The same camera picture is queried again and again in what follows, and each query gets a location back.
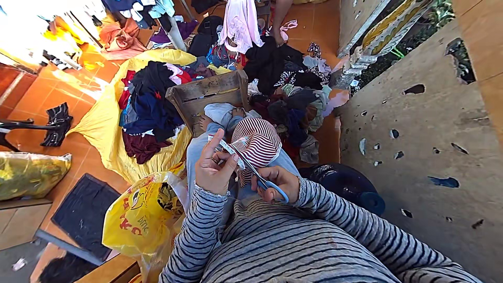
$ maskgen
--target foot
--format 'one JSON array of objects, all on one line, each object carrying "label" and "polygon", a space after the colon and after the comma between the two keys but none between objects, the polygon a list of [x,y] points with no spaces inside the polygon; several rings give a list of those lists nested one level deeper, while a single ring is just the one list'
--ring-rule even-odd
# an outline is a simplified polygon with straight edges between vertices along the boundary
[{"label": "foot", "polygon": [[273,28],[271,30],[271,33],[272,35],[274,36],[274,39],[276,40],[276,46],[281,46],[285,43],[285,41],[283,40],[283,37],[281,36],[281,32],[280,32],[280,29],[275,29]]},{"label": "foot", "polygon": [[201,118],[199,118],[199,126],[203,131],[206,131],[210,123],[213,123],[213,120],[204,114],[201,115]]},{"label": "foot", "polygon": [[234,108],[232,110],[232,117],[243,117],[244,118],[244,110],[242,108]]}]

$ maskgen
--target scissors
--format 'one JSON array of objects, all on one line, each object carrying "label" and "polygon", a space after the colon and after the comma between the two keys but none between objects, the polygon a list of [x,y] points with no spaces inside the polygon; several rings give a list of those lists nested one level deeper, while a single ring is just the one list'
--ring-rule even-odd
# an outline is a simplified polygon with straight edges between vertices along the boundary
[{"label": "scissors", "polygon": [[241,157],[241,159],[243,160],[243,163],[244,163],[245,167],[247,167],[248,169],[250,169],[251,172],[257,177],[257,184],[262,189],[267,190],[268,188],[273,188],[273,189],[277,190],[278,193],[280,193],[280,195],[283,197],[283,199],[281,200],[281,202],[282,203],[288,203],[288,196],[285,194],[285,192],[283,192],[282,189],[280,189],[280,187],[278,187],[275,183],[262,178],[262,176],[255,169],[255,167],[253,167],[253,165],[251,165],[251,163],[239,151],[237,151],[236,149],[234,149],[234,151],[236,152],[236,154],[239,157]]}]

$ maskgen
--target gray jeans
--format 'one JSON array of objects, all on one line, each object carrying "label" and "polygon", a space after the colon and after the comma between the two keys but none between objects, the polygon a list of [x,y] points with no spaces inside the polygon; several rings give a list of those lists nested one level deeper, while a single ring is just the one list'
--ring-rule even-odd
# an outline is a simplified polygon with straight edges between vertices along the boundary
[{"label": "gray jeans", "polygon": [[[196,162],[199,160],[201,156],[203,147],[208,143],[208,135],[215,134],[218,131],[218,129],[224,129],[227,132],[234,131],[236,125],[241,120],[243,120],[243,117],[240,116],[233,117],[229,121],[229,124],[227,125],[226,128],[217,123],[210,123],[205,133],[191,140],[187,148],[187,184],[189,186],[190,199],[192,199],[192,194],[194,192],[194,182],[196,180],[196,171],[195,171]],[[281,149],[279,156],[274,161],[269,163],[268,167],[272,166],[281,166],[286,170],[288,170],[289,172],[291,172],[292,174],[300,177],[299,171],[297,170],[292,160],[283,149]],[[232,179],[229,180],[229,192],[231,197],[227,200],[227,203],[224,208],[223,212],[224,217],[222,218],[223,224],[227,222],[230,212],[232,211],[232,206],[236,199],[246,203],[255,200],[259,197],[256,192],[252,191],[251,184],[247,184],[243,188],[239,188],[238,184],[239,183],[235,182],[235,180]]]}]

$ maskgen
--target striped sweater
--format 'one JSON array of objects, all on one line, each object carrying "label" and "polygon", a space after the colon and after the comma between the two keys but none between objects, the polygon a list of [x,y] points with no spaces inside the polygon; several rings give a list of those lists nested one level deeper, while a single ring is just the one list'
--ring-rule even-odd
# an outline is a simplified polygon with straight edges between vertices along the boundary
[{"label": "striped sweater", "polygon": [[196,186],[161,283],[480,282],[388,221],[300,178],[293,205],[234,204]]}]

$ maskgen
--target striped sleeve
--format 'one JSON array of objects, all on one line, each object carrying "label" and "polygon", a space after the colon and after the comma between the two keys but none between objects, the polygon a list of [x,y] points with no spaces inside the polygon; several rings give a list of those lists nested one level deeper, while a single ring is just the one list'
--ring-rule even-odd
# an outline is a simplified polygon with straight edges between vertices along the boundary
[{"label": "striped sleeve", "polygon": [[300,178],[299,199],[294,206],[342,228],[404,283],[481,282],[414,236],[320,184]]},{"label": "striped sleeve", "polygon": [[218,231],[227,196],[195,186],[191,206],[175,238],[173,252],[159,275],[160,283],[199,282]]}]

